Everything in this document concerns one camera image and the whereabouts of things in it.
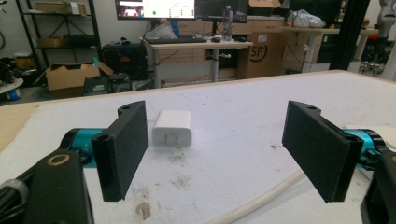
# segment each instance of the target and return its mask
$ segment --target white charger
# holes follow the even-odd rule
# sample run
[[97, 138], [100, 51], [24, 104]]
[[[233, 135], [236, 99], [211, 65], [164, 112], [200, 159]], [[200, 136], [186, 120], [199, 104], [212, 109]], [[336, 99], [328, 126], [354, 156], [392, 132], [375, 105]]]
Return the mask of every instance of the white charger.
[[189, 147], [192, 140], [191, 112], [163, 110], [152, 129], [155, 147]]

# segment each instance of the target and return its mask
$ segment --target black monitor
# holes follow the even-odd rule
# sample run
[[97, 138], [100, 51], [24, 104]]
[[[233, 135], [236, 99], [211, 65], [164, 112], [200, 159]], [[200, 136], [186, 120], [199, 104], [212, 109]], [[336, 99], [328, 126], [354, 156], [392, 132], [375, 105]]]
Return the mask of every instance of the black monitor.
[[195, 20], [195, 0], [116, 0], [118, 20]]
[[248, 0], [195, 0], [196, 20], [222, 21], [226, 6], [231, 6], [233, 22], [248, 21]]
[[289, 9], [305, 9], [309, 14], [320, 17], [328, 25], [337, 22], [343, 0], [290, 0]]

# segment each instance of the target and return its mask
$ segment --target black shelving unit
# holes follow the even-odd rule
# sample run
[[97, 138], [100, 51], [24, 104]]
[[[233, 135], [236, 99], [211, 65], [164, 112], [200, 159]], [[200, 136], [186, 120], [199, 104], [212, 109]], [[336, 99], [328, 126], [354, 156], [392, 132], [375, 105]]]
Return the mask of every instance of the black shelving unit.
[[[35, 58], [35, 62], [37, 66], [41, 66], [41, 62], [37, 56], [38, 52], [41, 52], [42, 59], [44, 60], [45, 68], [50, 66], [49, 58], [47, 55], [48, 50], [56, 50], [56, 49], [70, 49], [71, 54], [73, 55], [75, 63], [78, 63], [78, 57], [76, 54], [76, 49], [95, 49], [96, 50], [96, 56], [100, 61], [103, 60], [103, 55], [102, 55], [102, 50], [101, 50], [101, 42], [100, 42], [100, 37], [99, 37], [99, 31], [98, 31], [98, 26], [97, 26], [97, 21], [96, 21], [96, 16], [95, 16], [95, 10], [94, 10], [94, 5], [93, 5], [93, 0], [87, 0], [88, 2], [88, 7], [90, 9], [90, 15], [75, 15], [75, 14], [61, 14], [61, 13], [33, 13], [30, 12], [31, 9], [34, 9], [32, 3], [37, 3], [38, 1], [36, 0], [17, 0], [17, 6], [18, 10], [21, 14], [21, 20], [23, 23], [23, 27], [25, 29], [26, 35], [28, 37], [29, 45], [32, 49], [33, 57]], [[44, 22], [38, 22], [37, 18], [48, 18], [49, 20], [52, 20], [54, 18], [58, 18], [59, 20], [59, 25], [53, 30], [53, 32], [48, 35], [48, 36], [42, 36], [39, 26], [45, 26], [46, 24]], [[84, 19], [84, 18], [90, 18], [91, 23], [92, 23], [92, 29], [93, 29], [93, 38], [94, 38], [94, 45], [92, 46], [84, 46], [84, 47], [76, 47], [75, 45], [69, 44], [68, 46], [64, 47], [59, 47], [59, 48], [40, 48], [37, 43], [34, 43], [33, 41], [33, 35], [36, 38], [43, 38], [43, 37], [53, 37], [55, 33], [61, 28], [65, 27], [66, 28], [66, 34], [68, 36], [72, 35], [87, 35], [86, 32], [83, 29], [80, 29], [77, 24], [75, 24], [74, 21], [71, 19], [73, 18], [74, 21], [78, 21], [78, 18]], [[33, 27], [29, 27], [28, 21], [31, 20], [31, 23], [33, 24]], [[78, 30], [79, 34], [72, 34], [71, 32], [71, 27], [74, 27], [75, 29]]]

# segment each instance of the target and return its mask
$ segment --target white desk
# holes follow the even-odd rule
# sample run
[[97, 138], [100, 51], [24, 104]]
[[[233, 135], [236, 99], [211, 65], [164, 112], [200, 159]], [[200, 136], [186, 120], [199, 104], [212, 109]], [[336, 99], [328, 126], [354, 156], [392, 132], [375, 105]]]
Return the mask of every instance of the white desk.
[[[145, 41], [145, 45], [153, 50], [155, 88], [160, 88], [161, 80], [166, 78], [194, 77], [210, 74], [212, 82], [217, 82], [219, 72], [219, 49], [242, 49], [252, 46], [253, 43], [235, 41], [213, 43], [208, 40], [206, 43], [150, 45]], [[212, 60], [201, 62], [161, 63], [160, 50], [164, 49], [213, 49], [213, 57]]]
[[[316, 58], [314, 57], [315, 46], [318, 44], [318, 40], [323, 35], [336, 35], [340, 32], [340, 29], [282, 27], [282, 30], [284, 32], [290, 33], [300, 32], [309, 34], [308, 51], [306, 52], [304, 57], [303, 73], [329, 70], [329, 63], [316, 63]], [[361, 30], [360, 38], [358, 39], [357, 43], [357, 49], [354, 55], [354, 60], [359, 61], [359, 63], [353, 67], [349, 66], [349, 71], [358, 72], [361, 64], [361, 55], [363, 54], [367, 38], [369, 35], [373, 35], [376, 33], [378, 33], [378, 30], [375, 29]]]
[[[102, 201], [96, 170], [86, 169], [95, 222], [206, 223], [298, 169], [281, 144], [288, 100], [317, 106], [340, 128], [396, 127], [395, 95], [395, 83], [333, 71], [0, 106], [0, 141], [12, 140], [0, 154], [0, 182], [51, 153], [70, 129], [106, 128], [117, 108], [145, 100], [149, 135], [161, 110], [190, 110], [192, 145], [149, 147], [126, 200], [118, 203]], [[346, 201], [326, 204], [303, 180], [236, 223], [361, 223], [368, 184], [356, 172]], [[150, 206], [144, 221], [136, 213], [141, 203]]]

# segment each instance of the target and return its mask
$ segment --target computer mouse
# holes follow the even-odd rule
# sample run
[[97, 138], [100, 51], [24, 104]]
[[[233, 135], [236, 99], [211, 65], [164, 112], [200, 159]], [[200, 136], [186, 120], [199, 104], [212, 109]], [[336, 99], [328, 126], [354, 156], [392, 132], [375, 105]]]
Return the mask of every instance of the computer mouse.
[[215, 42], [215, 43], [219, 43], [219, 42], [221, 42], [221, 38], [213, 37], [213, 38], [210, 39], [210, 41]]
[[237, 42], [247, 42], [247, 39], [242, 36], [238, 36], [238, 37], [234, 38], [233, 40], [235, 40]]

